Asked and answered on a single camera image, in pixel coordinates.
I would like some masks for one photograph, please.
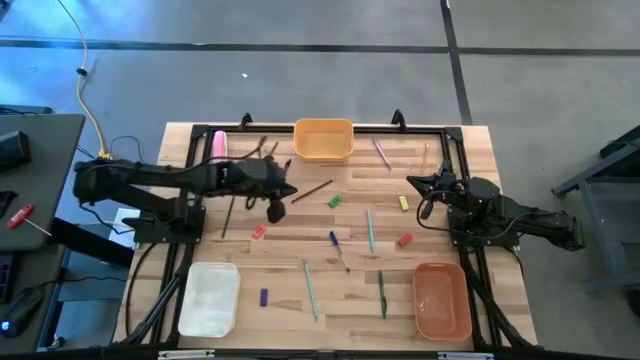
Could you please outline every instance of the green block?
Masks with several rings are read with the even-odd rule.
[[[340,195],[336,195],[333,199],[331,199],[331,201],[329,201],[329,207],[330,208],[334,208],[336,206],[338,206],[338,203],[342,200],[342,197]]]

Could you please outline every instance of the red screwdriver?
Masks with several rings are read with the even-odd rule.
[[[33,205],[27,204],[27,205],[23,206],[22,209],[18,210],[18,212],[15,215],[13,215],[13,217],[11,217],[11,219],[9,219],[9,223],[7,224],[7,227],[9,229],[15,229],[18,226],[20,226],[20,224],[22,224],[23,222],[26,221],[29,224],[31,224],[33,227],[35,227],[36,229],[42,231],[43,233],[45,233],[45,234],[47,234],[49,236],[53,236],[47,230],[41,228],[40,226],[34,224],[31,220],[27,219],[29,217],[29,215],[31,215],[32,212],[33,212]]]

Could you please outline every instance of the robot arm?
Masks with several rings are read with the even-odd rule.
[[[470,238],[490,241],[508,232],[518,232],[543,237],[569,251],[584,248],[573,216],[564,211],[550,212],[520,205],[501,195],[500,189],[487,179],[474,177],[466,181],[456,180],[450,167],[443,164],[438,173],[432,176],[408,176],[407,180],[426,203],[420,219],[427,219],[433,203],[441,202],[449,205],[456,215],[455,227],[470,235]]]
[[[98,159],[75,164],[73,194],[81,204],[111,199],[164,220],[188,216],[188,200],[164,199],[134,185],[179,188],[206,197],[245,196],[250,207],[255,199],[269,200],[268,218],[275,223],[285,215],[281,199],[298,191],[286,182],[288,165],[280,168],[272,156],[215,164],[205,161],[191,168]]]

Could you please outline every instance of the small block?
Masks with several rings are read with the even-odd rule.
[[[253,232],[253,238],[254,239],[259,238],[262,234],[264,234],[264,232],[266,230],[267,230],[267,225],[266,224],[262,224],[262,225],[258,226],[256,231]]]
[[[260,306],[267,306],[267,297],[269,296],[269,289],[260,289]]]
[[[329,201],[329,207],[330,208],[334,208],[336,206],[338,206],[338,203],[342,200],[342,197],[340,195],[336,195],[333,199],[331,199],[331,201]]]
[[[402,235],[400,240],[398,240],[398,246],[405,247],[405,246],[409,245],[411,240],[413,240],[413,235],[411,235],[411,233],[406,233],[406,234]]]
[[[400,199],[400,207],[402,208],[402,211],[409,210],[409,203],[407,202],[407,198],[404,196],[398,196],[398,199]]]

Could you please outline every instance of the keyboard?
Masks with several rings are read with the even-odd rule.
[[[0,304],[6,304],[10,300],[14,263],[13,254],[0,254]]]

